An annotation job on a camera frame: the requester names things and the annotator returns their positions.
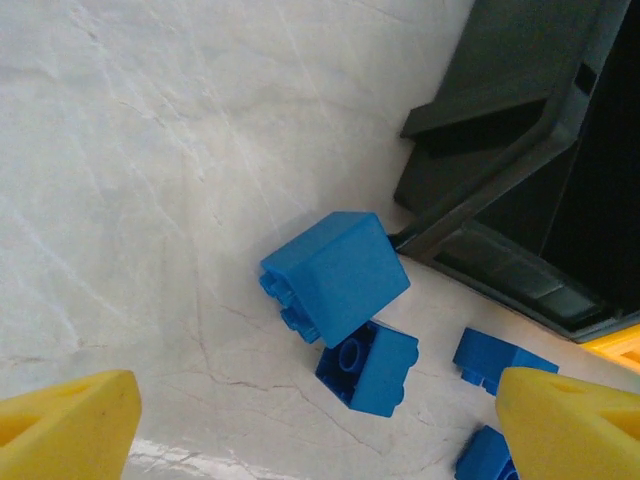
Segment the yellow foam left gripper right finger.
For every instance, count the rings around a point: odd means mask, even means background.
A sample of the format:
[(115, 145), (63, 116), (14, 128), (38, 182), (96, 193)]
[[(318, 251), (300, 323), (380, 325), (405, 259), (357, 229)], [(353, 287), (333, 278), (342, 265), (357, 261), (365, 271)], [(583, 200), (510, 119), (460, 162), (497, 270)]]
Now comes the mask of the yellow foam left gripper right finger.
[(520, 480), (640, 480), (640, 394), (512, 367), (496, 412)]

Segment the black plastic bin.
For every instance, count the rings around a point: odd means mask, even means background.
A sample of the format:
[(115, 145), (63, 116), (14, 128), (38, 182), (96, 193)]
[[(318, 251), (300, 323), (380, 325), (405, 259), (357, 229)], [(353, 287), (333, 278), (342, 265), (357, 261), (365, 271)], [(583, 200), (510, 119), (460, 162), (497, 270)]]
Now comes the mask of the black plastic bin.
[(396, 251), (577, 343), (640, 323), (640, 0), (475, 0)]

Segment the small blue lego brick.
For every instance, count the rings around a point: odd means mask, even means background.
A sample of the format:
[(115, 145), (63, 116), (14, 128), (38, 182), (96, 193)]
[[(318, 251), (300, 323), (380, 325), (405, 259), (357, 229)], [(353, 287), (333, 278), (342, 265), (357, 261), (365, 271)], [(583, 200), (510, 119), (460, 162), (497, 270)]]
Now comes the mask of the small blue lego brick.
[(524, 348), (466, 328), (453, 357), (461, 378), (496, 396), (505, 369), (526, 367), (557, 373), (559, 366)]
[(454, 467), (455, 480), (520, 480), (504, 436), (485, 425), (467, 442)]
[(419, 358), (418, 339), (370, 320), (326, 348), (316, 378), (349, 409), (389, 418), (404, 398), (404, 382)]

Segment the yellow plastic bin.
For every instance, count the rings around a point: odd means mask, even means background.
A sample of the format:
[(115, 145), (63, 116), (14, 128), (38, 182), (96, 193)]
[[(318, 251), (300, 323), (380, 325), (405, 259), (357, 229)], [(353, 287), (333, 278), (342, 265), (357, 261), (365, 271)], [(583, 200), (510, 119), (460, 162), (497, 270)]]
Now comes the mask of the yellow plastic bin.
[(640, 324), (588, 341), (581, 347), (591, 354), (640, 374)]

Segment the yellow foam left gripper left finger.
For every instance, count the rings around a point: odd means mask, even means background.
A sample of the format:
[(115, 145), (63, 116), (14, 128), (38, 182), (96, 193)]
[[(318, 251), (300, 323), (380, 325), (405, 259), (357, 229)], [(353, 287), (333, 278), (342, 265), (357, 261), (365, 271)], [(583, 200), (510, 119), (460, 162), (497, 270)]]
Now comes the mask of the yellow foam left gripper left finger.
[(0, 480), (120, 480), (141, 413), (129, 370), (0, 400)]

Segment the large blue lego brick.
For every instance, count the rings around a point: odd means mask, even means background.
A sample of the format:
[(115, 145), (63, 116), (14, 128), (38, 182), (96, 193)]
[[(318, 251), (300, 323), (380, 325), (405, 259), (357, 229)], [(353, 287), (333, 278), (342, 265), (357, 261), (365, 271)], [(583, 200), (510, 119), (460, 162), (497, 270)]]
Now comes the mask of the large blue lego brick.
[(410, 286), (378, 216), (333, 212), (260, 261), (259, 283), (306, 343), (333, 348)]

